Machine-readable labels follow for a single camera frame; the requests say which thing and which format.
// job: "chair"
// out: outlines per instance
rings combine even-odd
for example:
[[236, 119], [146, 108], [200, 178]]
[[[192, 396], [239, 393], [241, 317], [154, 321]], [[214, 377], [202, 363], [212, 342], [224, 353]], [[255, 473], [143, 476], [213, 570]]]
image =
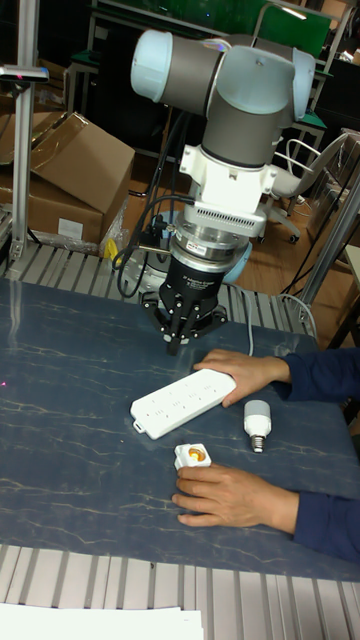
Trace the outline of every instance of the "chair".
[[[297, 196], [305, 193], [305, 191], [307, 191], [307, 189], [312, 186], [322, 169], [338, 152], [341, 145], [344, 144], [347, 135], [347, 133], [343, 133], [341, 136], [333, 140], [333, 142], [331, 142], [322, 153], [319, 153], [319, 151], [316, 151], [316, 149], [313, 149], [301, 140], [296, 140], [293, 138], [291, 140], [288, 140], [287, 142], [286, 155], [278, 153], [277, 151], [275, 152], [274, 155], [280, 156], [281, 158], [285, 158], [285, 160], [287, 160], [288, 170], [281, 169], [280, 167], [277, 168], [277, 176], [275, 178], [271, 194], [267, 202], [264, 205], [260, 205], [260, 207], [266, 214], [267, 220], [271, 219], [275, 220], [276, 222], [280, 222], [280, 224], [283, 224], [292, 232], [292, 235], [290, 236], [291, 243], [297, 242], [301, 235], [299, 229], [290, 220], [287, 219], [287, 216], [291, 213], [292, 206], [290, 205], [288, 211], [285, 211], [284, 209], [280, 209], [279, 207], [274, 207], [274, 200], [278, 200], [279, 198], [290, 198], [294, 199], [293, 202], [295, 204]], [[298, 162], [297, 160], [293, 160], [290, 157], [290, 144], [292, 142], [306, 147], [312, 153], [315, 153], [317, 157], [309, 167], [305, 166], [301, 162]], [[304, 173], [301, 178], [298, 178], [293, 174], [292, 165], [294, 164], [303, 169]], [[258, 236], [258, 241], [260, 243], [264, 241], [265, 227], [266, 224], [264, 225], [261, 233]]]

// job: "blue sleeve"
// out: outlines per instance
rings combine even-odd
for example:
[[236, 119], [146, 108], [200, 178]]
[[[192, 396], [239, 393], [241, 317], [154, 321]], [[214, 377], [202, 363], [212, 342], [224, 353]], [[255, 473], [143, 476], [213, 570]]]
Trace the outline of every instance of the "blue sleeve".
[[289, 400], [360, 400], [360, 348], [290, 353], [282, 359], [291, 372]]
[[360, 500], [301, 492], [294, 542], [360, 564]]

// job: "dark blue table mat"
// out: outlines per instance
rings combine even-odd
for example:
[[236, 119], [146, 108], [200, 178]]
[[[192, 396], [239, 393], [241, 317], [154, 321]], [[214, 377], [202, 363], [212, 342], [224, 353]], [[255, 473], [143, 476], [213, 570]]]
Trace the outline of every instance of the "dark blue table mat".
[[[307, 336], [255, 328], [255, 355], [311, 351]], [[336, 580], [360, 567], [266, 527], [186, 528], [176, 519], [173, 449], [203, 442], [212, 459], [289, 489], [360, 498], [360, 467], [339, 407], [270, 403], [266, 452], [252, 453], [243, 404], [216, 407], [157, 441], [132, 427], [131, 402], [191, 372], [210, 349], [247, 352], [228, 323], [177, 357], [131, 304], [0, 280], [0, 542], [153, 562]]]

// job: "human hand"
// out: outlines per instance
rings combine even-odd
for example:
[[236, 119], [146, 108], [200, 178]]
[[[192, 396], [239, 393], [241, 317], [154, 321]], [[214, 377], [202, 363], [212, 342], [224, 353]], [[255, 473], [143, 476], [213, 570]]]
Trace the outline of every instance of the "human hand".
[[234, 378], [236, 388], [224, 398], [224, 407], [229, 407], [250, 393], [259, 391], [274, 380], [291, 382], [289, 365], [280, 358], [255, 358], [224, 349], [213, 349], [202, 362], [194, 365], [194, 369], [214, 369], [228, 373]]
[[252, 527], [266, 524], [294, 533], [299, 494], [269, 484], [262, 478], [217, 464], [179, 469], [176, 485], [187, 495], [172, 501], [202, 515], [179, 515], [190, 527]]

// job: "floor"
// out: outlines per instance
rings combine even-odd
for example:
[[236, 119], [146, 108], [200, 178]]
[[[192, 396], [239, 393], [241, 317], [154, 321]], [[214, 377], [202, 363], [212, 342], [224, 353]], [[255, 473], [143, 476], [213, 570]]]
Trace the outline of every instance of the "floor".
[[[137, 156], [134, 165], [131, 189], [143, 191], [151, 180], [154, 170], [154, 161], [145, 156]], [[162, 195], [169, 184], [171, 166], [167, 166], [161, 181], [159, 194]], [[188, 178], [180, 176], [177, 182], [177, 191], [186, 193], [189, 187]], [[140, 215], [145, 203], [145, 198], [131, 196], [124, 217], [124, 228], [130, 231]], [[166, 210], [168, 203], [162, 205], [161, 210]], [[269, 222], [266, 230], [265, 242], [260, 245], [253, 242], [253, 251], [246, 268], [241, 274], [238, 284], [244, 289], [259, 291], [268, 295], [277, 295], [286, 287], [294, 277], [307, 250], [311, 245], [311, 238], [306, 230], [308, 215], [311, 214], [309, 206], [297, 206], [292, 214], [292, 221], [301, 230], [301, 237], [294, 245], [290, 244], [290, 233], [282, 225]], [[311, 254], [306, 268], [310, 267], [317, 257], [316, 250]], [[303, 286], [302, 280], [291, 293]], [[333, 337], [337, 327], [337, 316], [344, 298], [352, 283], [352, 275], [345, 266], [336, 264], [328, 273], [325, 281], [314, 301], [312, 313], [314, 315], [320, 349], [325, 349]], [[351, 339], [344, 346], [351, 346]]]

